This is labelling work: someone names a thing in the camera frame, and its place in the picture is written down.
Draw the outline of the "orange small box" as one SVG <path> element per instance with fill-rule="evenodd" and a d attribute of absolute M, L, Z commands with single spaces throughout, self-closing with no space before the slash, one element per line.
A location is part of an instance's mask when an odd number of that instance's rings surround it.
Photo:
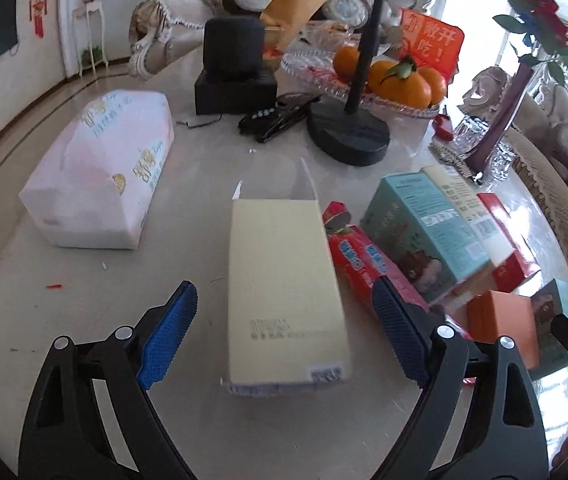
<path fill-rule="evenodd" d="M 488 290 L 466 305 L 467 330 L 475 340 L 493 344 L 511 337 L 525 366 L 539 365 L 539 349 L 531 300 L 525 296 Z"/>

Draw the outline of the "red carton box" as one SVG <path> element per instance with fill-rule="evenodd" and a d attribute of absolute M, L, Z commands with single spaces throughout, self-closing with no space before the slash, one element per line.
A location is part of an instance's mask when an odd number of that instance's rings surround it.
<path fill-rule="evenodd" d="M 512 254 L 491 272 L 494 289 L 499 292 L 514 292 L 538 274 L 541 268 L 524 239 L 522 229 L 517 226 L 499 197 L 493 193 L 479 193 L 478 198 L 492 214 L 513 249 Z"/>

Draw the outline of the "cream white carton box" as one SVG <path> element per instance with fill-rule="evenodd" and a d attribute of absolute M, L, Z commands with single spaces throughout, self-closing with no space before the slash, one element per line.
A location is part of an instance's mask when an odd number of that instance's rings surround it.
<path fill-rule="evenodd" d="M 489 258 L 488 268 L 500 266 L 512 254 L 512 246 L 473 188 L 451 166 L 426 166 L 421 172 L 441 189 L 482 243 Z"/>

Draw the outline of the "red strawberry snack pack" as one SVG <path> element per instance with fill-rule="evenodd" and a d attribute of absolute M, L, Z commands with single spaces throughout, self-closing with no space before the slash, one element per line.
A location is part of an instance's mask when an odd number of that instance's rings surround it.
<path fill-rule="evenodd" d="M 329 203 L 322 219 L 336 271 L 346 278 L 354 295 L 369 310 L 373 310 L 373 285 L 382 276 L 389 278 L 404 301 L 428 309 L 424 298 L 399 267 L 351 222 L 350 211 L 344 203 Z"/>

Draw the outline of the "teal carton box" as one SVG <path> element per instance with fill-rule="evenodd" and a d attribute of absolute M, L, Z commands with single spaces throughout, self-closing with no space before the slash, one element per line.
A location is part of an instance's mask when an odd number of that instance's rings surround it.
<path fill-rule="evenodd" d="M 422 172 L 381 179 L 360 226 L 429 304 L 489 262 L 472 228 Z"/>

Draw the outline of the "white tissue pack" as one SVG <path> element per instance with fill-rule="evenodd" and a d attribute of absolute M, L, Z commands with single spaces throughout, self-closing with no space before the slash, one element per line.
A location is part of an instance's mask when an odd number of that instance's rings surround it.
<path fill-rule="evenodd" d="M 21 203 L 50 244 L 134 250 L 173 140 L 163 93 L 110 91 L 63 128 Z"/>

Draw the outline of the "ornate marble coffee table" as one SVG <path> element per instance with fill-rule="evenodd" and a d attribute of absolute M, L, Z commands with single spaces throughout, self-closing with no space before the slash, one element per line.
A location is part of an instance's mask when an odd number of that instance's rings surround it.
<path fill-rule="evenodd" d="M 549 479 L 568 414 L 503 332 L 465 339 L 433 228 L 485 261 L 391 145 L 189 127 L 193 52 L 0 160 L 0 478 Z"/>

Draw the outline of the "black phone stand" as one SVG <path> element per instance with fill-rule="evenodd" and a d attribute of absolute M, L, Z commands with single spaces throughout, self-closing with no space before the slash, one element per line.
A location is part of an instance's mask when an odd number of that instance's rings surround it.
<path fill-rule="evenodd" d="M 321 100 L 310 107 L 307 127 L 313 143 L 337 162 L 367 167 L 381 162 L 390 136 L 386 122 L 360 110 L 361 98 L 378 37 L 384 0 L 374 0 L 369 24 L 359 44 L 360 58 L 344 107 L 335 100 Z"/>

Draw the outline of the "orange fruit right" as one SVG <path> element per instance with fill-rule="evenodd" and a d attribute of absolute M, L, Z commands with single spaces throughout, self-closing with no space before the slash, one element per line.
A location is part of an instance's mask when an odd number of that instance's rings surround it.
<path fill-rule="evenodd" d="M 400 105 L 426 110 L 438 105 L 448 93 L 444 75 L 428 66 L 380 60 L 369 66 L 367 85 L 375 96 Z"/>

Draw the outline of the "orange fruit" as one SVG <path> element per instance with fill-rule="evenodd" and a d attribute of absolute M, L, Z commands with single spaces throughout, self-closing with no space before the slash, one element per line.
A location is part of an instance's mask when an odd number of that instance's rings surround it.
<path fill-rule="evenodd" d="M 426 110 L 438 105 L 448 93 L 444 75 L 428 66 L 380 60 L 369 66 L 367 85 L 375 96 L 400 105 Z"/>
<path fill-rule="evenodd" d="M 333 68 L 335 74 L 344 81 L 353 81 L 357 73 L 360 51 L 353 44 L 346 44 L 335 52 Z"/>

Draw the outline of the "red rose in vase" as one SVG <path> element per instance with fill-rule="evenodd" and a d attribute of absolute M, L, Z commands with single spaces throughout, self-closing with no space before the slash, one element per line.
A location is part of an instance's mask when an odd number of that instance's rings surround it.
<path fill-rule="evenodd" d="M 568 27 L 558 17 L 555 0 L 508 0 L 512 12 L 498 14 L 493 18 L 505 32 L 523 38 L 529 49 L 519 55 L 518 68 L 500 99 L 496 114 L 489 122 L 489 128 L 475 147 L 467 153 L 464 162 L 468 169 L 478 176 L 489 165 L 490 158 L 511 127 L 534 70 L 543 66 L 552 79 L 561 87 L 566 84 L 568 71 Z"/>

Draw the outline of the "red greeting sign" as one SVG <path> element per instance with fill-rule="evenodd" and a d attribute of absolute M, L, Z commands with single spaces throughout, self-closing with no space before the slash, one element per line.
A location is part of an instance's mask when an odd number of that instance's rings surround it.
<path fill-rule="evenodd" d="M 401 56 L 410 56 L 417 66 L 438 70 L 450 84 L 465 39 L 462 29 L 409 9 L 402 9 L 400 29 Z"/>

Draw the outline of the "black remote control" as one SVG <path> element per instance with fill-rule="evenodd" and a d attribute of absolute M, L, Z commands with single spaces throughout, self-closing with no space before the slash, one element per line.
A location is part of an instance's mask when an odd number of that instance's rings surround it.
<path fill-rule="evenodd" d="M 276 99 L 275 105 L 257 110 L 241 118 L 239 133 L 252 136 L 258 143 L 267 143 L 304 120 L 312 104 L 321 97 L 316 93 L 288 92 Z"/>

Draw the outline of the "black speaker base box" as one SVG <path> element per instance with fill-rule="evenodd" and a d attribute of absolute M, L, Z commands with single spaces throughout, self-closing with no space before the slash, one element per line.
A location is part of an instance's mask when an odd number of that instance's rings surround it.
<path fill-rule="evenodd" d="M 240 115 L 272 108 L 277 100 L 273 72 L 262 67 L 255 78 L 214 80 L 203 70 L 195 82 L 197 115 Z"/>

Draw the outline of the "orange fruit left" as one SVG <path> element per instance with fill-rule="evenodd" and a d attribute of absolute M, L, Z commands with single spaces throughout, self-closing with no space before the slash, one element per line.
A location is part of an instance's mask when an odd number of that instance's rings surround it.
<path fill-rule="evenodd" d="M 346 44 L 335 52 L 333 68 L 335 74 L 344 81 L 353 81 L 357 73 L 360 51 L 353 44 Z"/>

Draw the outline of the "glass fruit tray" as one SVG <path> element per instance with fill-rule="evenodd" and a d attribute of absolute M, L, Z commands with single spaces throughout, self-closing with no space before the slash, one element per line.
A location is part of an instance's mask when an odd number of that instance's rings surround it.
<path fill-rule="evenodd" d="M 447 94 L 446 78 L 438 70 L 418 67 L 409 55 L 398 61 L 382 56 L 363 67 L 354 44 L 335 52 L 291 51 L 284 55 L 282 69 L 341 102 L 359 88 L 359 104 L 368 110 L 414 118 L 435 118 Z"/>

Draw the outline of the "black round speaker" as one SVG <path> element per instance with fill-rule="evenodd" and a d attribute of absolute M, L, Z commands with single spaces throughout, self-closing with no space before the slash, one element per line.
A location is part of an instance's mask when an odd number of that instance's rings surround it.
<path fill-rule="evenodd" d="M 203 35 L 203 69 L 213 79 L 248 79 L 262 67 L 265 28 L 250 16 L 211 18 Z"/>

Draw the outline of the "white side stand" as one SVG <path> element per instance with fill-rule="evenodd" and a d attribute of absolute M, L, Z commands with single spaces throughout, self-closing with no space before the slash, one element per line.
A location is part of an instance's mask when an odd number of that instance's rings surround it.
<path fill-rule="evenodd" d="M 100 0 L 78 6 L 72 11 L 72 39 L 78 61 L 78 76 L 83 77 L 86 70 L 97 76 L 97 67 L 109 70 L 106 50 L 106 19 Z"/>

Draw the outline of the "red chinese knot ornament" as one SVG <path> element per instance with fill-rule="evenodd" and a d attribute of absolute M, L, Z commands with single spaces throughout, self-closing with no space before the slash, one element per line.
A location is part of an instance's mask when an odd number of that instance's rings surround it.
<path fill-rule="evenodd" d="M 37 38 L 43 39 L 44 32 L 44 18 L 47 15 L 47 0 L 29 0 L 29 20 L 33 24 L 34 35 Z"/>

